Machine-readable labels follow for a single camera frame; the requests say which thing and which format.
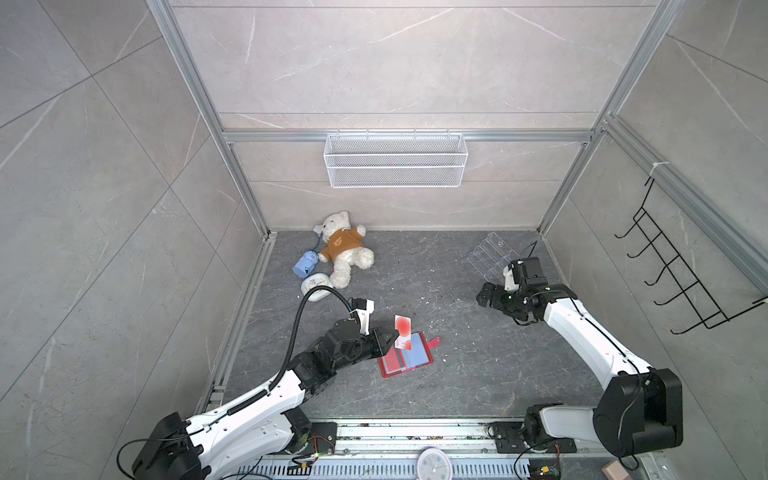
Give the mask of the pink white credit card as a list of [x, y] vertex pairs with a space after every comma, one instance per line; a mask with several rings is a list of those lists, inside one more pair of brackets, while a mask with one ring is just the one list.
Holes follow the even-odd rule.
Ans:
[[396, 315], [395, 329], [398, 337], [395, 340], [395, 347], [400, 350], [412, 349], [412, 321], [409, 317]]

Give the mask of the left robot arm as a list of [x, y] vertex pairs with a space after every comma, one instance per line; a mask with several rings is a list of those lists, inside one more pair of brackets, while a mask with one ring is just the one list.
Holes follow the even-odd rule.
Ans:
[[354, 319], [337, 321], [295, 355], [284, 374], [211, 411], [160, 420], [131, 465], [133, 479], [232, 478], [251, 460], [304, 448], [311, 422], [300, 406], [321, 393], [337, 371], [385, 356], [399, 333], [391, 325], [361, 332]]

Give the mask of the pink block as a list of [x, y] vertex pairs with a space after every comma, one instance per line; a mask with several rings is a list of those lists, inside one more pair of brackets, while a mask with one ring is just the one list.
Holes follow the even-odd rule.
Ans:
[[612, 461], [601, 469], [607, 480], [631, 480], [630, 473], [618, 461]]

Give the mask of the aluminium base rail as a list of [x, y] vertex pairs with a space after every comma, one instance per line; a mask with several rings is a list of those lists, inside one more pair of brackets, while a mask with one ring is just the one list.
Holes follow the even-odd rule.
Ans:
[[528, 447], [523, 419], [317, 419], [304, 448], [251, 460], [222, 479], [417, 479], [420, 454], [447, 454], [453, 479], [606, 479], [601, 469], [618, 461], [632, 479], [670, 479], [662, 457], [617, 460], [599, 443], [556, 439]]

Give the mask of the white round clock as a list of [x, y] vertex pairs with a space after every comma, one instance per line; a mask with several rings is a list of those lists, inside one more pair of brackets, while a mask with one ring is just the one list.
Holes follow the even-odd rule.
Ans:
[[429, 447], [417, 460], [416, 475], [418, 480], [452, 480], [453, 465], [445, 452]]

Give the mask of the light blue alarm clock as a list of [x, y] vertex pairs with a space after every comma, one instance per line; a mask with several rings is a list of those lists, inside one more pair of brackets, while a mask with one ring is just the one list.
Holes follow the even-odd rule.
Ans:
[[[309, 275], [307, 278], [305, 278], [301, 282], [301, 285], [300, 285], [301, 293], [303, 295], [306, 295], [310, 290], [317, 287], [318, 285], [323, 285], [331, 288], [332, 284], [330, 282], [330, 277], [325, 273], [315, 273], [315, 274]], [[309, 297], [309, 302], [318, 302], [329, 295], [330, 295], [329, 291], [321, 289], [319, 291], [314, 292]]]

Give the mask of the red leather card holder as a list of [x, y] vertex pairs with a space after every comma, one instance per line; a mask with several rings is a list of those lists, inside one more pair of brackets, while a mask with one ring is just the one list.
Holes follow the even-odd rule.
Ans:
[[392, 347], [384, 357], [378, 359], [381, 376], [391, 378], [432, 364], [432, 350], [441, 344], [440, 337], [427, 340], [423, 332], [414, 332], [410, 350]]

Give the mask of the white teddy bear orange shirt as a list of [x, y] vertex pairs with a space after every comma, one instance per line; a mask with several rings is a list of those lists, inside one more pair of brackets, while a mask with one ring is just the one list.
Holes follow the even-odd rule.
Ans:
[[367, 229], [363, 225], [353, 226], [348, 211], [331, 214], [320, 227], [325, 246], [318, 253], [319, 261], [333, 264], [330, 284], [336, 289], [344, 289], [351, 281], [354, 267], [368, 270], [374, 264], [374, 252], [363, 244]]

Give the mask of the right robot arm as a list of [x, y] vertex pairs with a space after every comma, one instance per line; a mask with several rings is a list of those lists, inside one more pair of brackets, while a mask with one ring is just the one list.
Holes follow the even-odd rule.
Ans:
[[682, 382], [633, 353], [591, 315], [576, 293], [544, 276], [538, 258], [510, 262], [501, 284], [486, 282], [479, 306], [518, 326], [543, 322], [591, 369], [603, 393], [594, 407], [539, 404], [527, 409], [522, 437], [532, 449], [556, 439], [599, 443], [613, 456], [675, 448], [683, 442]]

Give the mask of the blue small bottle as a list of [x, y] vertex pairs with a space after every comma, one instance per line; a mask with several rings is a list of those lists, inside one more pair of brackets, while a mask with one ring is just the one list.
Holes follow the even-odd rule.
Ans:
[[308, 250], [302, 254], [300, 259], [293, 266], [292, 271], [299, 278], [305, 279], [312, 274], [318, 262], [318, 254], [315, 251]]

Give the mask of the clear acrylic card stand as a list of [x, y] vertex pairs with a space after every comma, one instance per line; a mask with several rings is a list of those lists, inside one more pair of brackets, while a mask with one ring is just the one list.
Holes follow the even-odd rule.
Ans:
[[516, 250], [497, 233], [491, 232], [470, 252], [467, 259], [487, 282], [504, 284], [504, 271], [518, 257]]

